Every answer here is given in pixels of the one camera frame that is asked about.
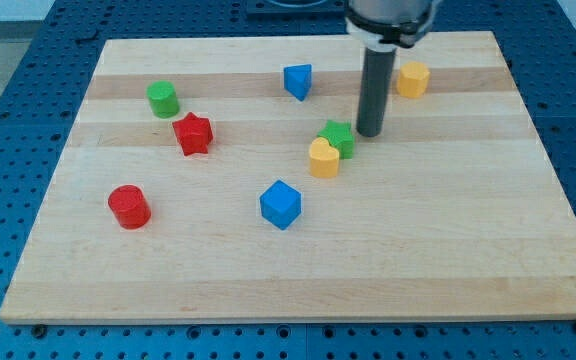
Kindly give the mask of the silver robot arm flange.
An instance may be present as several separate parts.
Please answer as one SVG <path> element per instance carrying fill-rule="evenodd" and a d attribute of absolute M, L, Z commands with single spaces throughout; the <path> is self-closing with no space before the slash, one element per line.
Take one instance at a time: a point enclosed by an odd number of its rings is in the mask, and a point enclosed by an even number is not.
<path fill-rule="evenodd" d="M 412 48 L 430 31 L 441 0 L 348 0 L 347 32 L 379 53 Z"/>

